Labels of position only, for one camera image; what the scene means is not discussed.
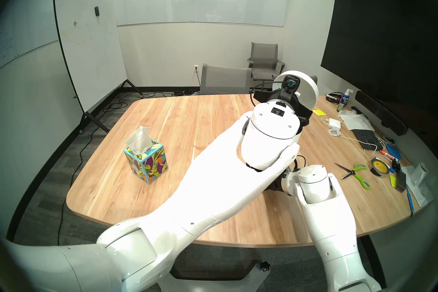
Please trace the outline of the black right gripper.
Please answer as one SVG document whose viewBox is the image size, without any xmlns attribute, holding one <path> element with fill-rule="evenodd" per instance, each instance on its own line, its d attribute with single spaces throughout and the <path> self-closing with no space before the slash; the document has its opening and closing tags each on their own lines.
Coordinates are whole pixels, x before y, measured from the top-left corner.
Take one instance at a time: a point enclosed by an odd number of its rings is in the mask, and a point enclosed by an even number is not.
<svg viewBox="0 0 438 292">
<path fill-rule="evenodd" d="M 288 189 L 287 188 L 284 189 L 287 176 L 288 174 L 279 175 L 274 181 L 272 181 L 272 183 L 265 189 L 265 191 L 271 190 L 271 191 L 288 193 Z"/>
</svg>

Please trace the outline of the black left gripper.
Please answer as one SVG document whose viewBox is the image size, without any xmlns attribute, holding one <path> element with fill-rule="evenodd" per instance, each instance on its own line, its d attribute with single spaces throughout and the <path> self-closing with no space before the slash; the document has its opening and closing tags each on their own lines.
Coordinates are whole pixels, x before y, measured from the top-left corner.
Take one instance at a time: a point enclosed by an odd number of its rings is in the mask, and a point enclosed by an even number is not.
<svg viewBox="0 0 438 292">
<path fill-rule="evenodd" d="M 288 94 L 286 89 L 276 89 L 271 92 L 266 92 L 264 90 L 253 89 L 253 99 L 259 101 L 260 103 L 267 103 L 273 100 L 281 100 L 285 102 L 285 106 L 293 109 L 295 115 L 298 117 L 301 126 L 307 126 L 309 124 L 309 119 L 312 115 L 312 111 L 306 108 L 300 103 L 298 97 L 295 93 Z"/>
</svg>

